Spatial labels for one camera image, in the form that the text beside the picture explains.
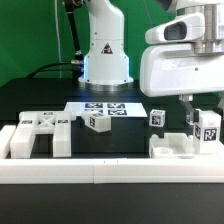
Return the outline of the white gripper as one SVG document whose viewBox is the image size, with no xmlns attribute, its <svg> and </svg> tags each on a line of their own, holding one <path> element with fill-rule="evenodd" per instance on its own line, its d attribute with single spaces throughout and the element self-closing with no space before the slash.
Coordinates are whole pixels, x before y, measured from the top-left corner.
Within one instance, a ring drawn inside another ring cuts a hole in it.
<svg viewBox="0 0 224 224">
<path fill-rule="evenodd" d="M 141 58 L 140 89 L 148 97 L 180 95 L 186 122 L 193 125 L 189 94 L 224 91 L 224 55 L 196 55 L 191 44 L 148 47 Z"/>
</svg>

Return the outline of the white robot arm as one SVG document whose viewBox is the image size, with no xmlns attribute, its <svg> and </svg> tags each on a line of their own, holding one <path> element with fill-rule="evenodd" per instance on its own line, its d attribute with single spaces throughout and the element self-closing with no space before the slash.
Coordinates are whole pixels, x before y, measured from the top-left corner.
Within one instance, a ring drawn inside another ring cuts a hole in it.
<svg viewBox="0 0 224 224">
<path fill-rule="evenodd" d="M 98 91 L 129 85 L 124 16 L 109 0 L 84 0 L 90 50 L 82 86 Z M 148 97 L 178 95 L 187 108 L 196 93 L 224 92 L 224 0 L 157 0 L 176 17 L 145 33 L 150 45 L 140 63 L 140 89 Z"/>
</svg>

